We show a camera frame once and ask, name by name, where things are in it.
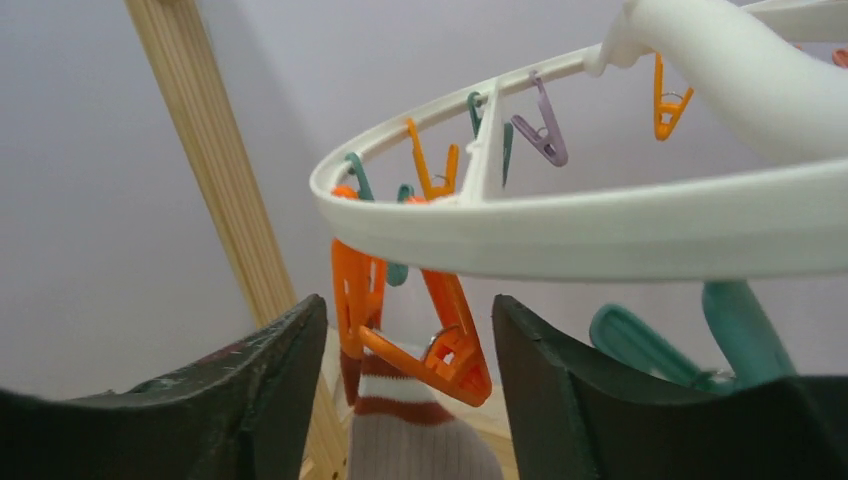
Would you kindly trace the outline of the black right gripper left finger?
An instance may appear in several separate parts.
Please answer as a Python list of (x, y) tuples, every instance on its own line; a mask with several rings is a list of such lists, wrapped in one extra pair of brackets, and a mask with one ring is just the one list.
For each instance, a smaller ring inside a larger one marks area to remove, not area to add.
[(327, 333), (311, 295), (272, 324), (124, 393), (1, 393), (5, 479), (295, 479)]

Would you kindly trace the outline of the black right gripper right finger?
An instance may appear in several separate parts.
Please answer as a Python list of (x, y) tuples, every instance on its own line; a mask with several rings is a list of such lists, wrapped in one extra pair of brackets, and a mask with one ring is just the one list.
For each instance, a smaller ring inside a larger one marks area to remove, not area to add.
[(492, 305), (523, 479), (843, 479), (847, 380), (787, 377), (714, 395), (650, 376), (509, 295)]

